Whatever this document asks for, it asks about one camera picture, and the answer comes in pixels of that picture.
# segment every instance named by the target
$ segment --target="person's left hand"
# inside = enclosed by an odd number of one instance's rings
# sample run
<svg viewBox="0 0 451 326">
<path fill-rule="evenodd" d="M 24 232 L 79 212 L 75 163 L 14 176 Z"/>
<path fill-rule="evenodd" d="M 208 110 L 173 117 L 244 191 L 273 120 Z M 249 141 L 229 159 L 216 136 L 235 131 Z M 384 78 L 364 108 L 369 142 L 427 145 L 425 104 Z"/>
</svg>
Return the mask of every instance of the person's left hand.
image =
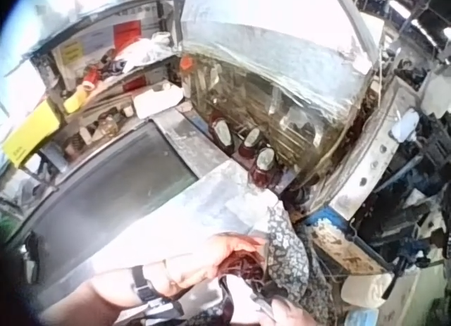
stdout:
<svg viewBox="0 0 451 326">
<path fill-rule="evenodd" d="M 183 263 L 168 264 L 168 273 L 179 287 L 188 288 L 205 279 L 213 279 L 218 273 L 220 264 L 236 251 L 253 253 L 257 258 L 259 249 L 266 243 L 260 237 L 244 236 L 241 234 L 217 234 L 204 242 L 204 244 L 189 255 Z"/>
</svg>

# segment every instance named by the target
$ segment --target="white container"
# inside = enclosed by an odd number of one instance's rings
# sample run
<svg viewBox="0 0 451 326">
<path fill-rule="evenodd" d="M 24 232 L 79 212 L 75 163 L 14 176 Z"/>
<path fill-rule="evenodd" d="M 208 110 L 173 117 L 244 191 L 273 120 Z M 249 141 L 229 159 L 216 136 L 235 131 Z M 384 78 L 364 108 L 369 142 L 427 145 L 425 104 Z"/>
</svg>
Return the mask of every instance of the white container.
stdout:
<svg viewBox="0 0 451 326">
<path fill-rule="evenodd" d="M 392 281 L 392 275 L 351 275 L 341 289 L 341 298 L 348 304 L 362 308 L 379 308 L 385 302 L 383 292 Z"/>
</svg>

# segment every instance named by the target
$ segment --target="patterned fabric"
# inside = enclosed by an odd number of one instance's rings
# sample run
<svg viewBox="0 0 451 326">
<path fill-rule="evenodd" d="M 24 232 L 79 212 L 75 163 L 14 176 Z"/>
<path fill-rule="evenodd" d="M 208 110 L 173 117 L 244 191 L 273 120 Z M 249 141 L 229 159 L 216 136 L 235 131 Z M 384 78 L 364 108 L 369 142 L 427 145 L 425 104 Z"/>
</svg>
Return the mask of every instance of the patterned fabric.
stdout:
<svg viewBox="0 0 451 326">
<path fill-rule="evenodd" d="M 271 210 L 269 219 L 268 273 L 273 283 L 265 286 L 266 296 L 282 296 L 297 303 L 317 322 L 336 325 L 332 290 L 324 277 L 313 246 L 302 224 L 292 226 L 282 208 Z M 228 325 L 233 302 L 223 288 L 218 305 L 189 319 L 186 325 Z"/>
</svg>

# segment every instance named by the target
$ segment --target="person's right hand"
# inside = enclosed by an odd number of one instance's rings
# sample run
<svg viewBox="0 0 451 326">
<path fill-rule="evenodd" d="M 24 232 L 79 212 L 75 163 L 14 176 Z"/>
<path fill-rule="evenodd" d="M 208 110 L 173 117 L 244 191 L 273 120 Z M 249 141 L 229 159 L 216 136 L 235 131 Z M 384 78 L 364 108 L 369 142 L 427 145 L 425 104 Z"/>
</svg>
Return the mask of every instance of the person's right hand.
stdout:
<svg viewBox="0 0 451 326">
<path fill-rule="evenodd" d="M 273 321 L 265 314 L 260 318 L 261 326 L 319 326 L 319 324 L 302 308 L 296 307 L 285 299 L 273 299 Z"/>
</svg>

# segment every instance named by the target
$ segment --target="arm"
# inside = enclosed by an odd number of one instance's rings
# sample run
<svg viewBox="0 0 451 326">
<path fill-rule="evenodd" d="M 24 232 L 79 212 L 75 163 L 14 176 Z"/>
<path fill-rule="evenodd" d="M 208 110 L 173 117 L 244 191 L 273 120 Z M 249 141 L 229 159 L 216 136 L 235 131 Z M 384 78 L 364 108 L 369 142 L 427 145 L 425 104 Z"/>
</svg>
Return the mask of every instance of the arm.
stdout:
<svg viewBox="0 0 451 326">
<path fill-rule="evenodd" d="M 196 258 L 187 254 L 145 265 L 144 276 L 159 293 L 174 297 L 207 277 L 208 271 Z M 112 325 L 122 310 L 142 305 L 132 286 L 129 268 L 96 275 L 44 311 L 41 321 L 62 326 Z"/>
</svg>

